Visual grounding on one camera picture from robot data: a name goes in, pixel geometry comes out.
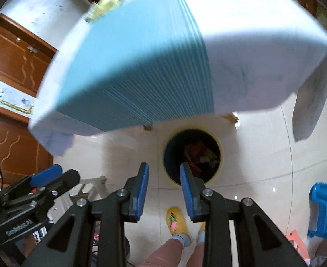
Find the tile floor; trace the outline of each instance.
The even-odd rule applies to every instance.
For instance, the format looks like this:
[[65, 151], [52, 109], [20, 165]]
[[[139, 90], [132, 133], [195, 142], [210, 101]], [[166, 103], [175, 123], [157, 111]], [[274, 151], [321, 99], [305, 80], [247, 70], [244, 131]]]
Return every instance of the tile floor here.
[[[229, 199], [253, 198], [284, 234], [296, 229], [314, 253], [321, 240], [307, 239], [309, 190], [316, 182], [327, 182], [327, 102], [311, 137], [296, 143], [292, 135], [295, 100], [293, 94], [274, 109], [238, 113], [238, 129], [223, 118], [197, 117], [158, 123], [151, 132], [138, 126], [98, 136], [78, 136], [74, 146], [55, 162], [64, 169], [78, 170], [84, 179], [106, 176], [110, 192], [135, 176], [140, 162], [149, 164], [143, 216], [139, 223], [125, 225], [131, 245], [129, 261], [139, 265], [170, 237], [166, 210], [178, 206], [187, 216], [180, 188], [165, 173], [165, 146], [180, 130], [200, 128], [220, 142], [224, 155], [218, 174], [206, 185]], [[126, 140], [126, 134], [136, 142]], [[186, 222], [195, 238], [200, 224], [188, 217]], [[193, 252], [193, 242], [185, 248], [180, 266], [185, 266]]]

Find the cabinet handle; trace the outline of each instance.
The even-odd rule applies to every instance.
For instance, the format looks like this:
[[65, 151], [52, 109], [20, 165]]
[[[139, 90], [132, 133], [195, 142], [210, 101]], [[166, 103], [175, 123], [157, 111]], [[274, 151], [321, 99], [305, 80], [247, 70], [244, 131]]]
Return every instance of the cabinet handle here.
[[27, 49], [30, 50], [31, 53], [38, 53], [38, 50], [32, 46], [28, 46]]

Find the pink pants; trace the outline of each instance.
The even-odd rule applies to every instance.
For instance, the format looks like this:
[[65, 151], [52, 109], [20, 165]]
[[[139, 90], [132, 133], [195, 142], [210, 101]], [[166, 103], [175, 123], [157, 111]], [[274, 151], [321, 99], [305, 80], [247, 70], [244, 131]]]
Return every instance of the pink pants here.
[[[180, 241], [169, 239], [138, 267], [177, 267], [181, 261], [183, 249]], [[198, 243], [186, 266], [202, 267], [203, 251], [204, 242]]]

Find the tablecloth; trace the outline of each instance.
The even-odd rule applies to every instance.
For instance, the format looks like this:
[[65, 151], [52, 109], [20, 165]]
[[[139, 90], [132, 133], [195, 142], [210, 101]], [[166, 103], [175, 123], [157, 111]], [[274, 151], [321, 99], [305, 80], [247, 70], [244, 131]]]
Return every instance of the tablecloth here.
[[298, 141], [327, 97], [327, 32], [293, 0], [126, 0], [68, 34], [29, 130], [61, 155], [74, 134], [268, 109], [292, 92]]

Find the person's leg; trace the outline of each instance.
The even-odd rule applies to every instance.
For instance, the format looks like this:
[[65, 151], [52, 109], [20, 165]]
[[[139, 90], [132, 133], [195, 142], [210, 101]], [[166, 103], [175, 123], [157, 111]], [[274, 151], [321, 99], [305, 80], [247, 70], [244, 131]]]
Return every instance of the person's leg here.
[[195, 247], [193, 254], [187, 262], [187, 267], [202, 267], [203, 265], [204, 237], [206, 235], [205, 229], [206, 223], [204, 222], [198, 232], [197, 246]]
[[181, 210], [179, 208], [168, 209], [166, 223], [170, 229], [171, 238], [138, 267], [177, 267], [180, 263], [183, 248], [191, 244]]

